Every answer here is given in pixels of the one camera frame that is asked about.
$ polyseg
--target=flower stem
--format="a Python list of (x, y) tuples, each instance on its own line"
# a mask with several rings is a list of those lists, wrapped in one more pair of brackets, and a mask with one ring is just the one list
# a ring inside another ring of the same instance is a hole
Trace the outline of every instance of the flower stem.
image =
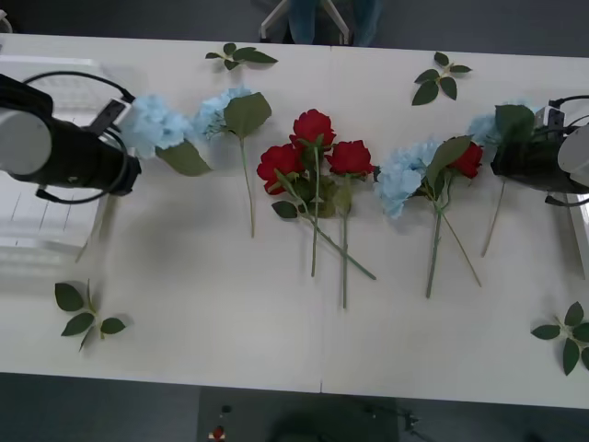
[(491, 244), (491, 236), (493, 234), (493, 230), (495, 229), (495, 223), (497, 222), (497, 216), (499, 215), (499, 207), (501, 207), (501, 201), (503, 199), (503, 193), (505, 192), (505, 180), (503, 180), (503, 185), (501, 186), (501, 193), (499, 194), (499, 201), (497, 202), (497, 208), (495, 209), (495, 216), (493, 217), (493, 222), (491, 223), (491, 230), (489, 231), (489, 236), (487, 236), (487, 241), (485, 242), (485, 248), (483, 249), (480, 256), (483, 258), (487, 254), (487, 250), (489, 249), (489, 244)]
[(330, 244), (331, 247), (333, 247), (335, 250), (337, 250), (341, 256), (347, 257), (348, 260), (350, 260), (350, 262), (358, 268), (358, 270), (360, 270), (362, 273), (364, 273), (366, 276), (368, 276), (373, 281), (376, 281), (376, 276), (374, 276), (372, 273), (368, 272), (357, 260), (355, 260), (352, 256), (350, 256), (348, 253), (346, 253), (340, 246), (338, 246), (333, 241), (333, 239), (331, 239), (329, 237), (329, 235), (326, 235), (325, 232), (323, 232), (323, 230), (321, 230), (319, 228), (319, 226), (317, 224), (315, 224), (315, 222), (313, 221), (313, 218), (311, 218), (308, 215), (302, 215), (302, 217), (304, 219), (306, 219), (309, 223), (311, 223), (314, 227), (316, 227), (318, 234), (321, 235), (323, 237), (323, 239), (325, 239)]
[(428, 299), (432, 296), (433, 273), (435, 272), (435, 261), (438, 257), (438, 244), (440, 243), (440, 226), (442, 225), (441, 211), (435, 210), (435, 233), (433, 234), (432, 264), (430, 265), (430, 275), (427, 280), (427, 291), (425, 297)]
[(313, 263), (311, 264), (311, 277), (315, 276), (315, 264), (317, 260), (317, 231), (319, 218), (319, 152), (316, 145), (313, 146), (315, 153), (315, 223), (313, 224)]
[(472, 274), (474, 275), (475, 279), (477, 280), (477, 283), (479, 284), (479, 287), (482, 287), (482, 284), (480, 283), (479, 276), (477, 275), (477, 272), (475, 271), (475, 268), (472, 266), (472, 262), (470, 262), (470, 259), (468, 258), (467, 251), (464, 250), (464, 247), (462, 247), (462, 243), (460, 242), (460, 239), (458, 239), (458, 235), (456, 234), (456, 232), (452, 228), (452, 225), (448, 221), (448, 218), (445, 217), (445, 213), (444, 212), (440, 212), (440, 214), (442, 215), (442, 218), (444, 219), (444, 221), (448, 225), (448, 227), (450, 227), (450, 231), (452, 232), (452, 235), (454, 235), (454, 238), (456, 239), (456, 242), (458, 243), (458, 246), (460, 246), (460, 249), (462, 250), (462, 254), (467, 259), (468, 266), (470, 266), (470, 270), (472, 271)]
[(251, 237), (254, 238), (254, 234), (256, 231), (256, 225), (254, 220), (254, 203), (251, 199), (251, 189), (249, 188), (249, 179), (248, 179), (248, 162), (246, 161), (246, 149), (244, 147), (244, 140), (243, 138), (239, 138), (239, 147), (241, 148), (241, 161), (243, 163), (243, 172), (246, 175), (246, 185), (248, 186), (248, 196), (249, 196), (249, 222), (251, 223)]
[(343, 215), (343, 269), (341, 270), (341, 306), (345, 310), (348, 307), (348, 214)]

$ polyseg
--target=leaf sprig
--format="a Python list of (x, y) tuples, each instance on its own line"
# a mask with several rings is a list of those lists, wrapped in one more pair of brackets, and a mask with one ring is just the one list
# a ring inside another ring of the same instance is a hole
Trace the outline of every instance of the leaf sprig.
[(421, 85), (415, 97), (413, 97), (413, 106), (421, 106), (422, 104), (431, 103), (438, 96), (439, 89), (453, 100), (458, 96), (458, 87), (452, 75), (467, 74), (472, 71), (468, 66), (463, 64), (450, 63), (448, 56), (441, 52), (436, 52), (433, 59), (444, 71), (440, 74), (437, 69), (428, 69), (421, 73), (416, 79), (415, 83)]
[(564, 323), (555, 317), (556, 324), (540, 325), (532, 330), (534, 336), (544, 341), (556, 339), (562, 334), (566, 336), (562, 352), (562, 368), (566, 376), (571, 374), (579, 359), (589, 369), (589, 322), (583, 322), (583, 317), (583, 307), (575, 302), (569, 307)]
[(80, 292), (67, 283), (55, 285), (55, 301), (63, 311), (79, 312), (84, 310), (71, 318), (65, 325), (64, 331), (62, 331), (62, 336), (75, 336), (86, 332), (78, 351), (82, 350), (88, 337), (96, 328), (100, 331), (100, 339), (104, 339), (105, 334), (117, 334), (126, 328), (125, 324), (118, 318), (107, 318), (105, 320), (100, 318), (98, 310), (92, 302), (89, 280), (86, 288), (86, 304)]
[(264, 52), (258, 51), (254, 47), (237, 48), (235, 43), (227, 43), (223, 46), (223, 54), (217, 52), (209, 52), (205, 55), (206, 59), (222, 58), (227, 71), (231, 71), (243, 63), (260, 63), (260, 64), (274, 64), (278, 63), (275, 58), (266, 55)]

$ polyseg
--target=red rose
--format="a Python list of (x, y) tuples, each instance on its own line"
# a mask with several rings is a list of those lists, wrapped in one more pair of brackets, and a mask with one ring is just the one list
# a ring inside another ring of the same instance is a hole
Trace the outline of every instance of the red rose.
[(261, 156), (261, 163), (258, 166), (258, 175), (266, 181), (264, 188), (270, 195), (277, 195), (284, 192), (282, 186), (270, 190), (278, 182), (275, 169), (283, 175), (291, 172), (302, 172), (305, 170), (301, 162), (301, 154), (296, 151), (293, 145), (273, 145)]
[(331, 118), (317, 109), (302, 113), (298, 120), (294, 121), (293, 130), (294, 135), (290, 135), (291, 143), (300, 150), (305, 147), (298, 142), (299, 138), (315, 143), (317, 137), (323, 134), (322, 145), (330, 145), (335, 139), (335, 133), (331, 129)]
[(340, 142), (333, 147), (333, 155), (325, 155), (331, 165), (331, 171), (338, 175), (359, 173), (368, 175), (375, 167), (370, 164), (370, 151), (364, 147), (364, 141)]
[(467, 178), (473, 179), (479, 174), (478, 167), (480, 166), (481, 158), (482, 148), (471, 142), (467, 151), (462, 154), (462, 157), (448, 167), (458, 170)]

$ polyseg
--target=green leaf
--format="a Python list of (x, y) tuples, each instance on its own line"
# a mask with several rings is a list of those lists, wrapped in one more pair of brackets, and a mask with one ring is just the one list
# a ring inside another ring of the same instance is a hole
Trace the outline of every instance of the green leaf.
[(456, 87), (456, 80), (451, 76), (440, 78), (440, 87), (443, 92), (451, 99), (456, 99), (458, 96), (458, 88)]
[(123, 330), (125, 330), (125, 324), (122, 323), (122, 320), (117, 318), (103, 320), (102, 325), (100, 326), (100, 331), (106, 334), (117, 334)]
[(262, 126), (272, 115), (268, 101), (259, 92), (232, 99), (225, 108), (227, 129), (244, 139)]
[(426, 81), (437, 80), (439, 77), (440, 73), (438, 71), (436, 71), (435, 69), (428, 69), (427, 71), (421, 73), (420, 76), (418, 76), (415, 79), (415, 83), (420, 85), (421, 83), (425, 83)]
[(433, 59), (435, 60), (436, 63), (438, 63), (442, 67), (446, 67), (450, 63), (448, 56), (445, 53), (441, 53), (441, 52), (436, 52), (433, 55)]
[(532, 330), (532, 334), (538, 339), (548, 341), (560, 336), (560, 327), (558, 325), (540, 325)]
[(428, 166), (425, 176), (428, 184), (435, 187), (435, 181), (443, 168), (454, 163), (467, 151), (470, 145), (470, 135), (458, 136), (446, 141), (435, 151), (432, 162)]
[(579, 345), (575, 341), (567, 339), (562, 352), (562, 368), (564, 368), (565, 375), (569, 376), (571, 374), (577, 362), (579, 362), (579, 356)]
[(231, 60), (225, 60), (224, 64), (227, 68), (227, 71), (232, 71), (233, 69), (239, 66), (239, 62), (232, 62)]
[[(311, 215), (315, 215), (315, 202), (307, 204)], [(305, 213), (305, 207), (301, 204), (298, 206), (298, 210), (301, 214)], [(331, 218), (335, 215), (335, 204), (333, 201), (325, 201), (318, 205), (318, 217), (319, 218)]]
[(433, 81), (423, 83), (413, 97), (411, 106), (421, 106), (422, 104), (431, 103), (438, 96), (438, 84)]
[(180, 175), (200, 177), (211, 171), (196, 147), (188, 141), (165, 150), (156, 147), (156, 155), (166, 161)]
[(467, 72), (472, 71), (468, 66), (464, 66), (462, 64), (455, 64), (450, 68), (450, 72), (452, 74), (466, 74)]
[(572, 335), (582, 343), (589, 343), (589, 322), (577, 325), (572, 329)]
[(585, 368), (589, 370), (589, 347), (585, 347), (581, 352), (581, 359), (585, 365)]
[(348, 186), (340, 186), (333, 196), (333, 203), (340, 209), (342, 215), (347, 215), (352, 210), (352, 191)]
[(311, 183), (306, 178), (299, 178), (293, 182), (294, 191), (301, 200), (308, 203), (315, 197), (315, 189), (311, 186)]
[(55, 285), (55, 300), (63, 311), (78, 311), (84, 306), (84, 300), (79, 292), (66, 283)]
[(225, 46), (223, 46), (223, 52), (225, 53), (225, 55), (231, 55), (233, 52), (235, 52), (237, 49), (237, 46), (235, 43), (227, 43)]
[(282, 219), (295, 219), (298, 217), (295, 205), (288, 201), (278, 201), (272, 205), (272, 209)]
[(330, 201), (338, 189), (338, 185), (330, 177), (319, 176), (319, 198), (323, 201)]
[(86, 340), (88, 339), (88, 337), (90, 336), (90, 334), (92, 333), (93, 330), (94, 330), (94, 326), (90, 327), (88, 329), (88, 331), (86, 332), (86, 334), (84, 335), (84, 339), (82, 340), (82, 342), (80, 344), (80, 349), (78, 350), (78, 353), (82, 351), (82, 347), (86, 343)]
[(495, 107), (495, 124), (503, 141), (527, 141), (534, 130), (536, 117), (526, 106), (506, 104)]
[(245, 62), (262, 63), (262, 64), (273, 64), (273, 63), (278, 62), (278, 60), (276, 60), (275, 58), (272, 58), (269, 55), (266, 55), (264, 52), (260, 52), (260, 51), (256, 50), (255, 48), (253, 51), (239, 52), (239, 53), (237, 53), (237, 55), (234, 54), (234, 60), (242, 60)]
[(570, 327), (574, 327), (575, 325), (579, 325), (583, 320), (584, 312), (583, 307), (578, 302), (575, 302), (573, 305), (569, 307), (569, 311), (567, 311), (567, 316), (564, 318), (564, 323)]
[(85, 332), (86, 329), (92, 325), (92, 322), (94, 322), (94, 315), (92, 313), (80, 313), (71, 318), (67, 325), (65, 325), (65, 329), (62, 331), (62, 336), (74, 336), (75, 334)]

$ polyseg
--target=artificial flower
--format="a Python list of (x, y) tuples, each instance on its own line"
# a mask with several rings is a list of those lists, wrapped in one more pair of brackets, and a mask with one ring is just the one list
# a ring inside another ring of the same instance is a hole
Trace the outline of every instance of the artificial flower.
[(482, 154), (482, 148), (476, 143), (471, 142), (466, 152), (448, 167), (458, 170), (462, 175), (472, 180), (479, 174)]
[(430, 139), (410, 149), (393, 152), (383, 164), (375, 183), (375, 194), (388, 216), (395, 219), (401, 215), (405, 201), (422, 185), (427, 166), (439, 146), (440, 143)]
[(160, 97), (151, 95), (135, 99), (131, 116), (123, 120), (120, 129), (122, 140), (135, 148), (138, 157), (150, 158), (156, 147), (168, 149), (182, 143), (191, 124)]
[(331, 172), (337, 175), (365, 176), (375, 171), (370, 164), (370, 151), (364, 147), (363, 141), (339, 142), (333, 147), (333, 154), (325, 159), (331, 165)]
[(264, 189), (270, 195), (278, 195), (284, 192), (282, 186), (276, 186), (278, 177), (275, 169), (278, 169), (284, 176), (292, 172), (305, 170), (301, 162), (301, 154), (293, 145), (273, 145), (261, 156), (258, 166), (258, 176), (266, 181)]
[(299, 150), (305, 147), (299, 143), (299, 139), (315, 143), (320, 135), (323, 135), (323, 146), (330, 146), (335, 139), (335, 133), (331, 129), (331, 118), (322, 114), (317, 109), (312, 109), (301, 114), (298, 120), (294, 121), (294, 135), (290, 135), (291, 143)]
[(192, 119), (194, 135), (201, 141), (208, 141), (225, 128), (224, 110), (232, 99), (251, 95), (251, 90), (240, 86), (231, 88), (217, 97), (202, 102), (198, 113)]

